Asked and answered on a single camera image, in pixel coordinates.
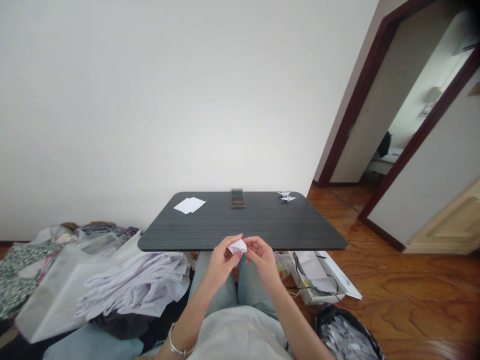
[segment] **tabletop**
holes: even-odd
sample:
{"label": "tabletop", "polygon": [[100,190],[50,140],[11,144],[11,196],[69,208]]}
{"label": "tabletop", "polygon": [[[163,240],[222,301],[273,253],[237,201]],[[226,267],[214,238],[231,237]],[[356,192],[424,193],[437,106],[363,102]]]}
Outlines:
{"label": "tabletop", "polygon": [[[230,192],[178,192],[138,241],[142,251],[211,251],[226,236],[259,236],[273,250],[343,250],[345,238],[300,193],[286,202],[274,191],[245,192],[244,208],[230,207]],[[186,198],[206,201],[185,215]]]}

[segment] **smartphone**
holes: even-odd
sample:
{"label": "smartphone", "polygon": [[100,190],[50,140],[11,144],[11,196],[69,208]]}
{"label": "smartphone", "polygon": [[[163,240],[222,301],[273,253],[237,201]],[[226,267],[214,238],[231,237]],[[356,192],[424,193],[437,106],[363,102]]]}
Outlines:
{"label": "smartphone", "polygon": [[245,205],[245,193],[243,189],[230,189],[230,207],[231,208],[244,208]]}

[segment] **white shirt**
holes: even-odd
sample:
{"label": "white shirt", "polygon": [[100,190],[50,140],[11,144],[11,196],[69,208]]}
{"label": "white shirt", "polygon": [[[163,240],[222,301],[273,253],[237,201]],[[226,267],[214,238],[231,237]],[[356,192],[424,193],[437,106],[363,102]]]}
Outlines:
{"label": "white shirt", "polygon": [[188,359],[292,360],[286,348],[287,339],[277,320],[254,307],[238,306],[205,318]]}

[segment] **hand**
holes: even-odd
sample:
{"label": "hand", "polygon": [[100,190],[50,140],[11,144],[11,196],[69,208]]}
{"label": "hand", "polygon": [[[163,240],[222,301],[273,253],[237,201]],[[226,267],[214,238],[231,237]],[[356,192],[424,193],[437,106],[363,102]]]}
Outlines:
{"label": "hand", "polygon": [[261,284],[266,292],[269,293],[278,286],[283,287],[272,248],[258,236],[246,237],[243,241],[247,249],[246,262],[253,261],[256,265]]}
{"label": "hand", "polygon": [[243,234],[227,236],[213,249],[203,283],[214,292],[217,292],[225,283],[233,268],[240,260],[242,256],[241,251],[235,254],[231,254],[230,251],[226,253],[226,251],[231,244],[241,239],[242,236]]}

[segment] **doorway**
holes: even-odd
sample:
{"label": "doorway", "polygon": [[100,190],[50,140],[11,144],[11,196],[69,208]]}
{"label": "doorway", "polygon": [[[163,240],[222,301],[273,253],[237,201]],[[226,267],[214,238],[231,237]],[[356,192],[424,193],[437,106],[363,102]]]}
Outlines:
{"label": "doorway", "polygon": [[383,19],[317,183],[361,220],[478,67],[469,14],[457,1],[407,1]]}

